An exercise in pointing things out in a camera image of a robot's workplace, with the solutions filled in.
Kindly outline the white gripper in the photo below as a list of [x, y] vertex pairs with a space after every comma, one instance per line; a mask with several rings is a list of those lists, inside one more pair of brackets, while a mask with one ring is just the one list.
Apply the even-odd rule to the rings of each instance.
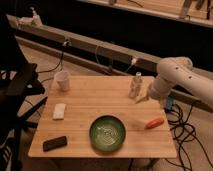
[[135, 103], [138, 104], [142, 101], [147, 101], [149, 97], [155, 100], [161, 100], [168, 96], [169, 87], [165, 80], [155, 79], [149, 87], [146, 88], [137, 98]]

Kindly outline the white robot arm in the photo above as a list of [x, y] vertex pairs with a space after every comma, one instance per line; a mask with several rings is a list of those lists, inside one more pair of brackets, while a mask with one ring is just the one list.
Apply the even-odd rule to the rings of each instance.
[[213, 109], [213, 80], [193, 72], [193, 63], [188, 57], [168, 57], [156, 66], [157, 77], [149, 84], [146, 94], [136, 102], [163, 100], [176, 85], [189, 91]]

